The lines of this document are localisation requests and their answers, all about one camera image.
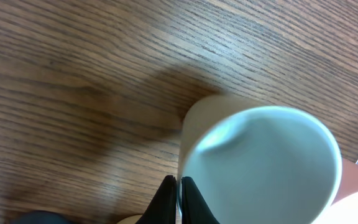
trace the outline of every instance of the wooden table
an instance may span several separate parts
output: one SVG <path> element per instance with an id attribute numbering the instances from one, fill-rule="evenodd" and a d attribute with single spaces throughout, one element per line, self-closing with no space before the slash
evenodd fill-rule
<path id="1" fill-rule="evenodd" d="M 358 158 L 358 0 L 0 0 L 0 223 L 142 213 L 213 93 L 317 116 Z"/>

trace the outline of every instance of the pink object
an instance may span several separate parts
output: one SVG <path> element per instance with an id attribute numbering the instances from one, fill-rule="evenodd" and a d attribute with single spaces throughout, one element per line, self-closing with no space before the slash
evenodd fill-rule
<path id="1" fill-rule="evenodd" d="M 358 192 L 358 165 L 347 159 L 342 159 L 342 165 L 341 185 L 333 203 Z"/>

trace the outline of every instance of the mug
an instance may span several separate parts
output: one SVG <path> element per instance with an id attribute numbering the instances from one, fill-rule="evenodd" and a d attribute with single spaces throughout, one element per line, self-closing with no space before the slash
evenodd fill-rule
<path id="1" fill-rule="evenodd" d="M 332 204 L 341 175 L 334 136 L 304 111 L 216 95 L 184 119 L 178 189 L 191 177 L 221 224 L 312 223 Z"/>

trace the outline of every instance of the brown wood grain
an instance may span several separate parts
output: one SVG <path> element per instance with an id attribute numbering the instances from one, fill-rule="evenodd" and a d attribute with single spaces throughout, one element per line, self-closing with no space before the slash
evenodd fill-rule
<path id="1" fill-rule="evenodd" d="M 142 213 L 219 92 L 317 116 L 355 161 L 358 0 L 0 0 L 0 223 Z"/>

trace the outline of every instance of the dark wood plank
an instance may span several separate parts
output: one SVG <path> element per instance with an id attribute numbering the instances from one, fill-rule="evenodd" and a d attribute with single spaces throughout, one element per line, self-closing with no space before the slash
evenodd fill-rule
<path id="1" fill-rule="evenodd" d="M 142 213 L 219 92 L 308 111 L 355 161 L 358 0 L 0 0 L 0 223 Z"/>

